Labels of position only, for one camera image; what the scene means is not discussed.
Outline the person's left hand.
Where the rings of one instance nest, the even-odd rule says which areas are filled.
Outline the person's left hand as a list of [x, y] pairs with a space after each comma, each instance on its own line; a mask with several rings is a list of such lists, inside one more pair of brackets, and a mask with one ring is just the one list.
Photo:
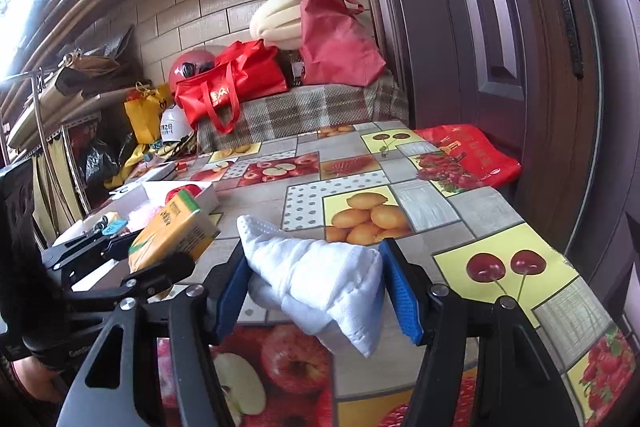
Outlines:
[[64, 400], [60, 371], [49, 369], [35, 357], [12, 362], [11, 369], [22, 388], [34, 399], [50, 403]]

